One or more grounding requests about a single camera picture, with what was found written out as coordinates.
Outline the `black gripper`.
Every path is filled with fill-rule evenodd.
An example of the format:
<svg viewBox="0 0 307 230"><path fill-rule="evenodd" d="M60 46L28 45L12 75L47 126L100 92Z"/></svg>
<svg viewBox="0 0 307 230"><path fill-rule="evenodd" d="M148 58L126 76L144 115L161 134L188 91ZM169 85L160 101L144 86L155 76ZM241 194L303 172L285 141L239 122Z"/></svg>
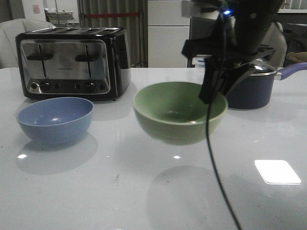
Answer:
<svg viewBox="0 0 307 230"><path fill-rule="evenodd" d="M250 61L271 59L275 49L262 41L281 8L281 0L183 0L181 15L206 18L218 14L208 36L188 39L182 48L186 58L204 57L204 79L199 98L210 104L218 93L227 96L252 73Z"/></svg>

